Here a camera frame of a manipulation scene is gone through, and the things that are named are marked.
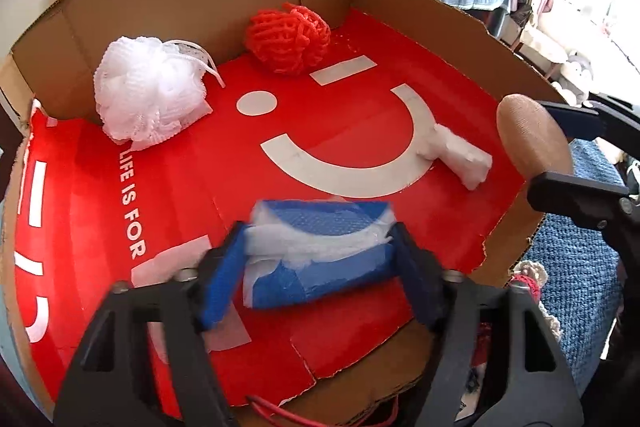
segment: white crumpled tissue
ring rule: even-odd
[[[205,71],[225,87],[210,55],[187,41],[121,37],[104,52],[94,74],[103,131],[142,150],[168,140],[209,114]]]
[[[428,134],[428,139],[420,144],[417,153],[426,160],[440,158],[468,190],[475,190],[485,181],[494,161],[489,153],[439,123]]]

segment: blue and white package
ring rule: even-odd
[[[275,308],[395,275],[383,201],[259,201],[246,229],[248,308]]]

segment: red cable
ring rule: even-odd
[[[302,416],[293,414],[292,412],[289,412],[283,409],[282,407],[278,407],[277,405],[274,405],[273,403],[268,402],[265,399],[260,398],[259,396],[247,396],[247,400],[249,401],[249,404],[251,405],[252,409],[254,409],[254,411],[259,416],[267,420],[267,422],[269,422],[275,427],[283,427],[283,426],[280,423],[276,422],[276,420],[271,418],[271,415],[269,414],[269,412],[271,412],[271,414],[273,415],[280,416],[281,418],[289,420],[293,423],[297,423],[302,427],[334,427],[334,426],[326,425],[324,423],[302,418]],[[398,417],[399,409],[400,408],[398,404],[398,397],[396,396],[396,399],[394,400],[394,407],[391,411],[391,415],[389,416],[389,418],[387,418],[382,423],[377,423],[369,427],[389,427],[393,422],[396,421],[396,418]],[[359,427],[360,425],[362,425],[362,423],[364,423],[371,414],[372,412],[367,414],[364,418],[356,422],[352,427]]]

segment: blue rug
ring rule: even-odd
[[[595,142],[574,140],[571,151],[577,176],[622,185]],[[620,302],[618,254],[600,232],[579,229],[567,217],[548,214],[524,259],[542,263],[549,274],[542,303],[560,320],[564,331],[560,346],[582,395]]]

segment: white mesh bath sponge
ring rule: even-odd
[[[210,55],[192,42],[150,37],[112,42],[94,74],[104,132],[116,142],[132,140],[132,150],[175,136],[211,112],[205,71],[225,87]]]

